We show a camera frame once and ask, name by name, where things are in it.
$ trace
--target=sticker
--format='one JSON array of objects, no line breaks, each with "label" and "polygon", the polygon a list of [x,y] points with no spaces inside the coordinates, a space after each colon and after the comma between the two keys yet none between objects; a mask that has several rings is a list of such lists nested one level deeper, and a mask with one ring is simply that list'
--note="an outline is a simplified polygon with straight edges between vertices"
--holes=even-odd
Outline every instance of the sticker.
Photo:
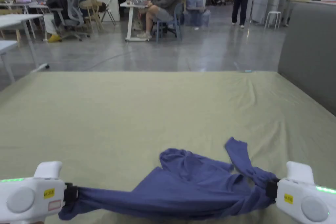
[{"label": "sticker", "polygon": [[55,188],[48,189],[44,191],[44,199],[52,198],[55,196]]},{"label": "sticker", "polygon": [[285,200],[287,203],[293,205],[293,196],[292,196],[292,195],[284,194],[284,200]]},{"label": "sticker", "polygon": [[48,211],[59,209],[61,205],[62,205],[62,201],[60,199],[51,201],[49,202],[49,205],[48,205]]}]

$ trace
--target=sneaker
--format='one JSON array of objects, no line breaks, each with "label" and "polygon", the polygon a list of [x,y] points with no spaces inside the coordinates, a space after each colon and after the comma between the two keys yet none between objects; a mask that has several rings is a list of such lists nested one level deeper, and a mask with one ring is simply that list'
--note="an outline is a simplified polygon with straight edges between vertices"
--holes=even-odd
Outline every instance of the sneaker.
[{"label": "sneaker", "polygon": [[52,36],[50,37],[50,39],[48,39],[48,43],[54,43],[54,42],[58,42],[62,40],[62,38],[57,35],[57,34],[52,34]]},{"label": "sneaker", "polygon": [[146,32],[138,34],[137,35],[138,38],[145,38],[145,39],[151,39],[152,36],[150,34],[147,34]]}]

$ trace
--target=man in gray hoodie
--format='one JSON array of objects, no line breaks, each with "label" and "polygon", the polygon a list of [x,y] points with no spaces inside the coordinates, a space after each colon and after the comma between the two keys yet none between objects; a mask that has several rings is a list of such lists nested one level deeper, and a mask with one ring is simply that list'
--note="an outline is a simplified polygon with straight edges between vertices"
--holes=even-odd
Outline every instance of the man in gray hoodie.
[{"label": "man in gray hoodie", "polygon": [[153,22],[157,19],[169,22],[174,19],[174,11],[177,4],[182,0],[153,0],[148,2],[148,12],[146,13],[146,32],[139,34],[139,38],[151,39]]}]

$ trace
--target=black jacket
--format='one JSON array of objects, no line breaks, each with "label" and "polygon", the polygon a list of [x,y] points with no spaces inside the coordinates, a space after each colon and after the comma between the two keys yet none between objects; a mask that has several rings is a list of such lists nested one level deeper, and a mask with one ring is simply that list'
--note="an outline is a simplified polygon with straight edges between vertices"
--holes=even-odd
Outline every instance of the black jacket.
[{"label": "black jacket", "polygon": [[[69,19],[68,16],[68,0],[47,0],[46,5],[51,9],[63,9],[62,16],[64,19]],[[60,25],[60,18],[57,12],[54,12],[56,26]]]}]

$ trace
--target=white stool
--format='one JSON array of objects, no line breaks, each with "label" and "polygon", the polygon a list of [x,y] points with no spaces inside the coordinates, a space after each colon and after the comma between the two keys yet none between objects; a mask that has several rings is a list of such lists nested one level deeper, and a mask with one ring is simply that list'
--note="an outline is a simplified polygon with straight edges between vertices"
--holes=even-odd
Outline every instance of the white stool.
[{"label": "white stool", "polygon": [[277,15],[277,19],[275,21],[275,27],[274,27],[274,30],[277,28],[277,22],[278,22],[278,16],[280,16],[279,18],[279,25],[278,25],[278,28],[280,28],[280,23],[281,23],[281,12],[280,11],[270,11],[268,12],[268,15],[267,15],[267,18],[266,18],[266,23],[265,23],[265,28],[266,29],[266,25],[267,25],[267,22],[268,22],[268,26],[267,28],[269,28],[269,24],[270,24],[270,15]]}]

